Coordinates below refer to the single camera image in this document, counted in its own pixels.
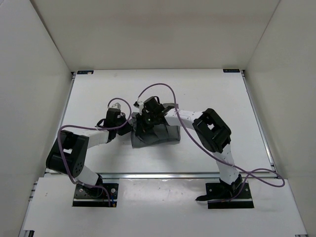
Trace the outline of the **grey pleated skirt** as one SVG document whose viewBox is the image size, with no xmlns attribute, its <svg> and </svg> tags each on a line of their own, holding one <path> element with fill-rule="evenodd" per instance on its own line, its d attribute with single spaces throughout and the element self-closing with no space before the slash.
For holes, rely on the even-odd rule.
<svg viewBox="0 0 316 237">
<path fill-rule="evenodd" d="M 166 112 L 174 108 L 173 103 L 163 104 L 166 108 Z M 155 125 L 148 132 L 141 135 L 136 135 L 136 115 L 138 112 L 133 112 L 129 124 L 132 126 L 132 131 L 130 135 L 131 144 L 133 148 L 143 148 L 147 146 L 153 146 L 157 144 L 167 143 L 167 142 L 179 142 L 181 140 L 180 127 L 177 125 Z"/>
</svg>

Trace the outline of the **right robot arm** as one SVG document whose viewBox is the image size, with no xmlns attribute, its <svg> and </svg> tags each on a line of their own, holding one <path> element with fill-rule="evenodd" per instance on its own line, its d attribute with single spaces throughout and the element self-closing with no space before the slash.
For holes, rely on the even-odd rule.
<svg viewBox="0 0 316 237">
<path fill-rule="evenodd" d="M 231 130 L 221 117 L 213 110 L 190 112 L 178 109 L 178 105 L 164 106 L 157 96 L 151 96 L 145 102 L 136 101 L 136 133 L 148 133 L 155 125 L 181 126 L 184 130 L 196 132 L 202 147 L 215 156 L 220 172 L 219 188 L 214 194 L 206 194 L 196 198 L 196 201 L 215 199 L 231 199 L 242 188 L 242 177 L 234 167 L 231 153 Z"/>
</svg>

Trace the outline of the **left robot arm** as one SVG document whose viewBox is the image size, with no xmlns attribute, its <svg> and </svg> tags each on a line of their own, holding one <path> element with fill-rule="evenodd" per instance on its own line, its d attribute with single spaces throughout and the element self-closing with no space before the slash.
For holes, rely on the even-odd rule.
<svg viewBox="0 0 316 237">
<path fill-rule="evenodd" d="M 117 135 L 123 136 L 132 130 L 125 114 L 118 108 L 109 108 L 96 127 L 96 130 L 84 130 L 81 134 L 67 130 L 60 132 L 61 147 L 71 176 L 78 184 L 84 183 L 83 189 L 93 197 L 102 194 L 103 181 L 101 175 L 85 166 L 87 150 L 110 143 Z"/>
</svg>

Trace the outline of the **aluminium table edge rail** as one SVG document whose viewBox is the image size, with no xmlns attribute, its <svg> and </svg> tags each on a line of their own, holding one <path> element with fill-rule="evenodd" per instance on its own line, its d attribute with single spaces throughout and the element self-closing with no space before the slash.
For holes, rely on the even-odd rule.
<svg viewBox="0 0 316 237">
<path fill-rule="evenodd" d="M 219 173 L 214 172 L 189 172 L 189 173 L 100 173 L 104 179 L 212 179 L 219 178 Z M 51 175 L 60 175 L 60 173 L 47 169 L 44 177 Z M 275 178 L 276 175 L 271 172 L 256 172 L 255 176 L 259 178 Z"/>
</svg>

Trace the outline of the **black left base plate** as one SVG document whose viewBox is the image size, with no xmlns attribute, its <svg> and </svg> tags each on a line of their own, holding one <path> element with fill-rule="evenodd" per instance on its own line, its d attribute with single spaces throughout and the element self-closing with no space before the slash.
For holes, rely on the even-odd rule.
<svg viewBox="0 0 316 237">
<path fill-rule="evenodd" d="M 89 189 L 85 186 L 76 185 L 73 204 L 74 207 L 116 207 L 119 191 L 119 183 L 103 183 L 103 187 L 110 195 L 108 199 L 107 194 L 103 189 Z"/>
</svg>

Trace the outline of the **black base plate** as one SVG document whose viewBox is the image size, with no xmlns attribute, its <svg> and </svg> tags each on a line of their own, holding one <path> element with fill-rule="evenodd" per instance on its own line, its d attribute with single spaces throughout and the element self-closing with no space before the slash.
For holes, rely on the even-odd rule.
<svg viewBox="0 0 316 237">
<path fill-rule="evenodd" d="M 208 209 L 252 209 L 254 203 L 251 190 L 248 183 L 245 183 L 238 196 L 235 192 L 231 195 L 228 191 L 224 191 L 220 183 L 206 183 L 206 195 Z"/>
<path fill-rule="evenodd" d="M 76 185 L 73 204 L 74 207 L 116 207 L 119 191 L 119 183 L 103 183 L 103 187 L 110 195 L 108 199 L 107 194 L 103 189 L 89 189 L 85 186 Z"/>
</svg>

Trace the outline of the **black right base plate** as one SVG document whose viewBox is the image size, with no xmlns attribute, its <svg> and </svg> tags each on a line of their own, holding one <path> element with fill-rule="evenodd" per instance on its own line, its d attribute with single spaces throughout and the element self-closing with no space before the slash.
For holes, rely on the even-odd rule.
<svg viewBox="0 0 316 237">
<path fill-rule="evenodd" d="M 245 183 L 238 196 L 235 192 L 231 195 L 228 191 L 224 191 L 220 183 L 206 183 L 206 195 L 208 209 L 252 209 L 254 203 L 251 190 L 248 183 Z"/>
</svg>

